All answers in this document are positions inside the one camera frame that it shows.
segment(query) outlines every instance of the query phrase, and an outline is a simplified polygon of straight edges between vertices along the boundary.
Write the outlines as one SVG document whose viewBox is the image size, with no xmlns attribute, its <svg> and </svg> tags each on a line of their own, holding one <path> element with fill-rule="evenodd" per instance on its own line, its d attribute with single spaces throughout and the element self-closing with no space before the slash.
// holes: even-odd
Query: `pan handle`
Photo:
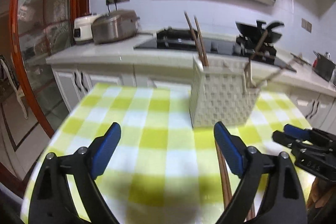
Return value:
<svg viewBox="0 0 336 224">
<path fill-rule="evenodd" d="M 257 20 L 257 28 L 262 29 L 263 25 L 266 24 L 264 21 Z"/>
<path fill-rule="evenodd" d="M 273 28 L 276 28 L 279 26 L 285 26 L 285 24 L 283 22 L 271 22 L 269 25 L 267 25 L 266 30 L 269 32 Z"/>
<path fill-rule="evenodd" d="M 321 58 L 321 55 L 319 53 L 317 53 L 315 51 L 313 51 L 313 53 L 317 56 L 318 59 Z"/>
</svg>

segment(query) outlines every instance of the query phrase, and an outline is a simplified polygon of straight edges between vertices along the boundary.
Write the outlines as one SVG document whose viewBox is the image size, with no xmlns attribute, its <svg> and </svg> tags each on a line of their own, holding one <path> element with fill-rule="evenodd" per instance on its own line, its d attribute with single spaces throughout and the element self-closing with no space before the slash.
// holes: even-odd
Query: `power cord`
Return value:
<svg viewBox="0 0 336 224">
<path fill-rule="evenodd" d="M 117 9 L 117 2 L 118 2 L 118 0 L 113 0 L 113 2 L 115 3 L 115 10 L 117 11 L 118 9 Z M 110 5 L 111 3 L 110 3 L 110 1 L 109 0 L 106 0 L 106 6 L 107 6 L 107 9 L 109 10 L 109 13 L 111 13 L 111 11 L 110 11 Z"/>
</svg>

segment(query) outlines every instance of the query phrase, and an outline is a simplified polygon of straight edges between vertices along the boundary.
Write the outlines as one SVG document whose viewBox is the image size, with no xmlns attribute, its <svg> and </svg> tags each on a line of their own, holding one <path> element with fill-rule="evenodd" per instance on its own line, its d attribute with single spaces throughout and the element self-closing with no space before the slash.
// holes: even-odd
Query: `cabinet handle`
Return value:
<svg viewBox="0 0 336 224">
<path fill-rule="evenodd" d="M 89 90 L 85 87 L 85 85 L 84 85 L 84 76 L 83 76 L 83 72 L 81 72 L 81 83 L 82 83 L 82 87 L 84 88 L 84 90 L 86 91 L 86 92 L 88 92 Z"/>
<path fill-rule="evenodd" d="M 74 72 L 73 74 L 74 74 L 74 76 L 75 76 L 75 85 L 76 85 L 77 89 L 79 89 L 79 91 L 82 92 L 82 89 L 81 89 L 80 86 L 78 86 L 78 84 L 77 84 L 77 74 L 76 74 L 76 72 Z"/>
<path fill-rule="evenodd" d="M 313 107 L 311 108 L 311 112 L 309 112 L 309 113 L 305 116 L 306 119 L 308 119 L 309 115 L 311 115 L 311 114 L 313 113 L 313 111 L 314 111 L 314 106 L 315 106 L 315 100 L 314 100 L 314 102 L 313 102 Z"/>
<path fill-rule="evenodd" d="M 320 101 L 317 102 L 316 111 L 309 117 L 309 119 L 313 118 L 316 115 L 317 111 L 319 110 L 319 107 L 320 107 Z"/>
</svg>

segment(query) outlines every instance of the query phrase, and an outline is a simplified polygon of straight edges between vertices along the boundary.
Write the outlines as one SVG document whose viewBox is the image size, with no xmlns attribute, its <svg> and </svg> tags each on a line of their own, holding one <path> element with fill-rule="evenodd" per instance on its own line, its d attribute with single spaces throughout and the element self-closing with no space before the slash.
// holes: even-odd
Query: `white rice cooker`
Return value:
<svg viewBox="0 0 336 224">
<path fill-rule="evenodd" d="M 102 14 L 78 17 L 73 23 L 73 38 L 76 45 L 93 42 L 91 26 L 94 20 Z"/>
</svg>

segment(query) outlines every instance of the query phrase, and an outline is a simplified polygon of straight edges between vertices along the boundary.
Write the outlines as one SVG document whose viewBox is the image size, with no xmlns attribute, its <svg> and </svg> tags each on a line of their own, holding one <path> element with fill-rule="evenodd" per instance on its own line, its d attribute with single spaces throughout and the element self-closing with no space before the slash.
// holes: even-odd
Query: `screw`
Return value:
<svg viewBox="0 0 336 224">
<path fill-rule="evenodd" d="M 284 151 L 280 153 L 280 156 L 283 157 L 284 159 L 288 159 L 289 157 L 288 153 Z"/>
<path fill-rule="evenodd" d="M 248 152 L 250 152 L 251 154 L 256 154 L 257 153 L 257 149 L 254 146 L 249 146 L 247 148 Z"/>
<path fill-rule="evenodd" d="M 87 147 L 82 146 L 81 148 L 78 149 L 78 153 L 81 155 L 85 154 L 87 152 Z"/>
<path fill-rule="evenodd" d="M 53 152 L 50 152 L 50 153 L 47 154 L 46 158 L 48 160 L 51 160 L 54 156 L 55 156 L 55 154 Z"/>
</svg>

